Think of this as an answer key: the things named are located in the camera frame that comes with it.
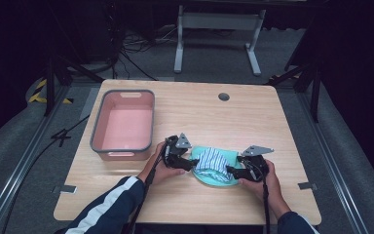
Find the black cord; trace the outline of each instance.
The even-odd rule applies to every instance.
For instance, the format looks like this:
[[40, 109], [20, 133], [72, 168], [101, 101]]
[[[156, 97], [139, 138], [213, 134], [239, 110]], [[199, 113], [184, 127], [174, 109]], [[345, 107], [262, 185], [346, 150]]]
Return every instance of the black cord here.
[[120, 60], [119, 58], [118, 58], [118, 60], [123, 64], [124, 70], [125, 70], [126, 73], [127, 73], [127, 80], [130, 79], [130, 73], [129, 73], [129, 71], [127, 70], [126, 64], [125, 64], [122, 60]]
[[259, 171], [260, 175], [262, 175], [263, 180], [263, 205], [265, 210], [265, 218], [266, 218], [266, 234], [270, 234], [270, 214], [269, 214], [269, 188], [266, 183], [266, 174], [262, 172], [262, 170], [254, 165], [254, 168]]
[[112, 79], [113, 80], [117, 79], [117, 71], [115, 71], [115, 63], [116, 62], [114, 62], [114, 64], [111, 66], [111, 68], [112, 68]]
[[20, 189], [22, 188], [22, 185], [23, 183], [25, 182], [25, 179], [26, 177], [28, 176], [29, 172], [31, 171], [32, 167], [35, 165], [35, 163], [38, 161], [38, 159], [44, 154], [44, 152], [49, 148], [51, 147], [51, 145], [53, 145], [57, 140], [63, 138], [64, 136], [66, 136], [66, 134], [68, 132], [70, 132], [71, 130], [75, 129], [75, 127], [77, 127], [78, 125], [80, 125], [82, 122], [84, 122], [85, 120], [87, 120], [88, 118], [90, 117], [90, 115], [88, 115], [87, 117], [85, 117], [84, 119], [82, 119], [81, 121], [79, 121], [76, 125], [74, 125], [73, 127], [71, 127], [70, 129], [64, 131], [65, 134], [64, 135], [59, 135], [57, 136], [53, 141], [51, 141], [42, 151], [41, 153], [39, 153], [35, 159], [32, 161], [32, 163], [29, 165], [28, 169], [26, 170], [26, 173], [25, 173], [25, 176], [22, 178], [22, 180], [20, 181], [19, 183], [19, 187], [17, 188], [17, 191], [15, 192], [14, 194], [14, 198], [11, 202], [11, 205], [9, 207], [9, 210], [8, 210], [8, 214], [5, 218], [5, 223], [4, 223], [4, 227], [2, 229], [2, 234], [5, 234], [6, 232], [6, 229], [8, 227], [8, 223], [9, 223], [9, 220], [11, 218], [11, 213], [12, 213], [12, 210], [14, 209], [14, 205], [15, 205], [15, 202], [17, 200], [17, 197], [19, 195], [19, 192], [20, 192]]
[[154, 81], [158, 81], [158, 79], [156, 79], [156, 78], [154, 78], [154, 77], [152, 77], [152, 76], [150, 76], [149, 74], [147, 74], [147, 73], [145, 73], [145, 71], [143, 71], [137, 64], [135, 64], [131, 59], [130, 59], [130, 57], [127, 55], [127, 54], [125, 54], [125, 53], [123, 53], [123, 52], [120, 52], [120, 54], [121, 55], [123, 55], [124, 56], [124, 58], [126, 58], [129, 62], [131, 62], [136, 68], [138, 68], [138, 70], [140, 70], [144, 75], [146, 75], [148, 78], [150, 78], [150, 79], [152, 79], [152, 80], [154, 80]]
[[[102, 67], [99, 67], [99, 68], [95, 68], [95, 69], [92, 69], [90, 70], [90, 72], [92, 73], [99, 73], [99, 72], [102, 72], [102, 71], [106, 71], [108, 70], [111, 66], [113, 66], [114, 64], [112, 62], [107, 62], [106, 65], [103, 65]], [[68, 70], [69, 74], [75, 76], [75, 77], [81, 77], [81, 76], [85, 76], [83, 73], [79, 72], [79, 71], [76, 71], [76, 70]]]
[[[136, 34], [129, 34], [126, 36], [130, 37], [131, 39], [125, 39], [124, 41], [128, 40], [129, 42], [124, 43], [124, 50], [128, 53], [139, 53], [139, 52], [146, 52], [150, 50], [153, 47], [161, 46], [163, 44], [166, 44], [167, 42], [171, 41], [171, 38], [175, 34], [177, 28], [172, 29], [170, 32], [166, 33], [164, 36], [154, 39], [154, 43], [149, 43], [147, 40], [143, 40], [141, 36]], [[126, 48], [126, 46], [139, 44], [139, 48], [137, 49], [130, 49]]]
[[144, 197], [141, 201], [141, 204], [139, 204], [139, 206], [137, 207], [137, 209], [136, 209], [136, 211], [135, 211], [135, 213], [134, 213], [134, 215], [131, 219], [131, 222], [129, 223], [126, 230], [123, 232], [123, 234], [131, 234], [131, 232], [132, 232], [132, 229], [135, 225], [136, 219], [138, 218], [138, 215], [141, 211], [142, 205], [144, 204], [145, 198], [147, 197], [147, 193], [148, 193], [148, 190], [150, 188], [150, 185], [153, 183], [154, 175], [156, 174], [156, 167], [160, 163], [160, 161], [162, 160], [161, 155], [162, 155], [164, 149], [165, 149], [165, 146], [162, 147], [162, 150], [161, 150], [160, 154], [157, 156], [157, 159], [154, 162], [154, 165], [151, 168], [150, 173], [148, 173], [148, 176], [145, 179]]

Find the yellow tape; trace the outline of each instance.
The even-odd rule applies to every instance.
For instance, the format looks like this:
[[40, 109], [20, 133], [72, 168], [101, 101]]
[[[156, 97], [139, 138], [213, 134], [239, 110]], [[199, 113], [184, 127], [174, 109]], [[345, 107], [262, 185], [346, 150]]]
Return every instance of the yellow tape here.
[[[38, 86], [36, 87], [32, 97], [29, 99], [29, 102], [43, 102], [46, 103], [47, 99], [44, 97], [39, 97], [44, 86], [47, 84], [47, 79], [43, 78], [41, 82], [39, 82]], [[74, 102], [74, 98], [66, 98], [63, 100], [62, 103], [64, 104], [72, 104]]]

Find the blue and white cloth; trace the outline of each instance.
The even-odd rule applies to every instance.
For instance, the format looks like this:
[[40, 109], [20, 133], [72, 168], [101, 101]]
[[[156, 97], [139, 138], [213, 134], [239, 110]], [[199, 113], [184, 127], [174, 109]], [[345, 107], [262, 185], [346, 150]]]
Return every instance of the blue and white cloth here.
[[200, 162], [194, 169], [196, 174], [211, 176], [221, 182], [232, 180], [232, 174], [227, 173], [226, 169], [226, 166], [230, 166], [229, 162], [217, 149], [210, 147], [199, 154], [197, 159]]

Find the white stripe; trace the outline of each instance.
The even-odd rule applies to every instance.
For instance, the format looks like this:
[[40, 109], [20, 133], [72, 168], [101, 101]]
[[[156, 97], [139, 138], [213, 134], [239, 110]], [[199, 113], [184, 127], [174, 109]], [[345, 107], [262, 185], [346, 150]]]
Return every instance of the white stripe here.
[[99, 218], [111, 208], [111, 206], [117, 201], [121, 194], [124, 191], [129, 190], [137, 181], [137, 177], [131, 176], [123, 185], [116, 187], [114, 190], [108, 193], [103, 203], [92, 208], [88, 212], [87, 216], [80, 221], [77, 227], [69, 229], [66, 233], [85, 233], [88, 229], [90, 229], [90, 227], [94, 226], [98, 222]]
[[233, 176], [227, 173], [226, 166], [229, 166], [227, 159], [217, 149], [210, 147], [203, 151], [198, 157], [199, 164], [194, 172], [204, 176], [211, 176], [216, 180], [228, 182]]
[[305, 219], [305, 221], [311, 226], [312, 230], [315, 232], [315, 234], [320, 234], [318, 233], [318, 231], [310, 224], [309, 222], [309, 219], [303, 215], [300, 215], [301, 217], [303, 217], [303, 219]]

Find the metal stand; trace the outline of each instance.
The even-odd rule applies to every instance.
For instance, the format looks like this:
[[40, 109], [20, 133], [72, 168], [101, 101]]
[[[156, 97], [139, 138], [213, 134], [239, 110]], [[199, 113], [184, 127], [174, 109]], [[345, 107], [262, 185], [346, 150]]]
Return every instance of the metal stand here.
[[67, 58], [61, 56], [51, 56], [47, 65], [47, 109], [45, 110], [44, 116], [48, 116], [55, 106], [55, 77], [62, 86], [69, 86], [72, 83], [72, 77], [67, 70], [67, 67], [71, 66], [81, 74], [90, 77], [97, 83], [102, 83], [104, 79], [93, 72], [89, 71], [85, 67], [70, 61]]
[[304, 93], [313, 82], [311, 98], [311, 114], [315, 122], [318, 122], [318, 95], [320, 88], [320, 67], [319, 58], [314, 59], [312, 63], [304, 64], [293, 68], [281, 76], [273, 76], [265, 85], [276, 86], [277, 84], [300, 74], [299, 79], [293, 85], [297, 93]]
[[257, 62], [254, 48], [260, 29], [263, 24], [266, 11], [262, 10], [258, 15], [235, 15], [235, 14], [214, 14], [214, 13], [184, 13], [183, 6], [178, 8], [178, 42], [175, 52], [174, 72], [181, 73], [183, 62], [183, 29], [184, 28], [213, 28], [213, 29], [234, 29], [252, 30], [253, 37], [250, 43], [246, 43], [246, 51], [250, 61], [251, 69], [255, 76], [260, 76], [261, 71]]

